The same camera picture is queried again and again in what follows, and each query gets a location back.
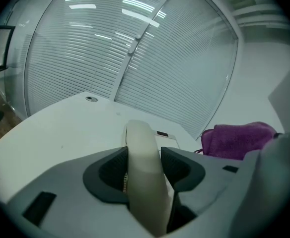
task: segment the white machine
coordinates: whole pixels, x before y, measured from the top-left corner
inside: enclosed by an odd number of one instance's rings
[[[290,134],[243,161],[159,156],[150,126],[132,120],[121,148],[50,168],[3,208],[30,237],[235,238],[260,232],[289,196]]]

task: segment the horizontal blinds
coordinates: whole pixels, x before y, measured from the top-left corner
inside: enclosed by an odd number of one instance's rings
[[[135,51],[116,101],[181,124],[198,137],[233,70],[235,39],[205,0],[168,0]]]
[[[82,91],[109,98],[127,50],[160,0],[53,0],[28,53],[30,114]]]

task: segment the black rectangle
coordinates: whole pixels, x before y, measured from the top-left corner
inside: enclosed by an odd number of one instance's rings
[[[227,170],[227,171],[229,171],[229,172],[236,173],[236,172],[238,171],[239,168],[237,168],[237,167],[233,167],[233,166],[225,166],[225,167],[223,167],[222,169]]]
[[[38,226],[55,198],[55,194],[42,191],[28,206],[27,210],[23,213],[23,217]]]
[[[158,135],[161,135],[161,136],[168,137],[168,134],[165,133],[165,132],[157,131],[157,134],[158,134]]]

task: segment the white desk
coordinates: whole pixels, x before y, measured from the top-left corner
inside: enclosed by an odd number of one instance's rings
[[[86,96],[96,97],[98,102],[89,102]],[[58,163],[121,147],[124,126],[131,119],[176,136],[180,149],[193,152],[199,148],[179,124],[80,93],[34,114],[0,140],[0,201],[8,202]]]

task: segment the purple cloth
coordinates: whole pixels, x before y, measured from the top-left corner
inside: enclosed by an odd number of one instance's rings
[[[262,149],[276,131],[264,122],[216,125],[201,136],[204,155],[243,160],[247,152]]]

